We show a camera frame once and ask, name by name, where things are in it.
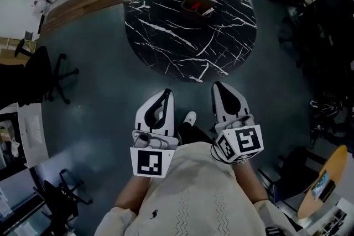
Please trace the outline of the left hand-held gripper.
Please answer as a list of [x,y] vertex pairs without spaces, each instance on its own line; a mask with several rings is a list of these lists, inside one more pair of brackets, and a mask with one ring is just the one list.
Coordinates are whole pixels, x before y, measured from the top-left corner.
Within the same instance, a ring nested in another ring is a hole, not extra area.
[[133,174],[164,178],[179,145],[177,138],[169,137],[175,132],[172,90],[166,88],[147,99],[137,110],[134,125]]

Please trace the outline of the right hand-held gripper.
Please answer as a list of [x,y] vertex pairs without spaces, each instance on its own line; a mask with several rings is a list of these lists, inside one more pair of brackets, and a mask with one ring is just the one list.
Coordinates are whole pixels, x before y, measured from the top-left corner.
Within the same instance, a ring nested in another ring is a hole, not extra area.
[[218,137],[213,144],[215,160],[240,165],[263,150],[261,127],[255,124],[246,98],[240,92],[226,83],[215,82],[212,105],[218,122],[215,125]]

